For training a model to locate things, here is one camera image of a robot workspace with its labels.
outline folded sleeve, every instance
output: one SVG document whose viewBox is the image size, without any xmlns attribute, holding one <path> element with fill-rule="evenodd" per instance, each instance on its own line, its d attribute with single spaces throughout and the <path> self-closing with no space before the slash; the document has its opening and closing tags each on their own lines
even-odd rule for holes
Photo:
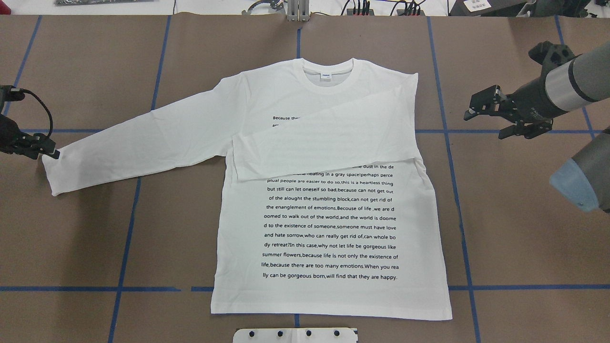
<svg viewBox="0 0 610 343">
<path fill-rule="evenodd" d="M 417 76 L 300 119 L 233 137 L 238 181 L 420 158 L 415 142 Z"/>
<path fill-rule="evenodd" d="M 43 156 L 52 194 L 224 156 L 243 124 L 248 98 L 248 82 L 238 74 L 67 145 L 58 160 Z"/>
</svg>

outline white label sticker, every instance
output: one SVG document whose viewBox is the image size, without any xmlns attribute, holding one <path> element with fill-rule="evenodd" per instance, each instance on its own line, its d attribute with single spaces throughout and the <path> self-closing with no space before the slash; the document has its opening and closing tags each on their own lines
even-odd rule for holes
<svg viewBox="0 0 610 343">
<path fill-rule="evenodd" d="M 490 9 L 491 5 L 487 0 L 464 0 L 464 5 L 471 12 Z"/>
</svg>

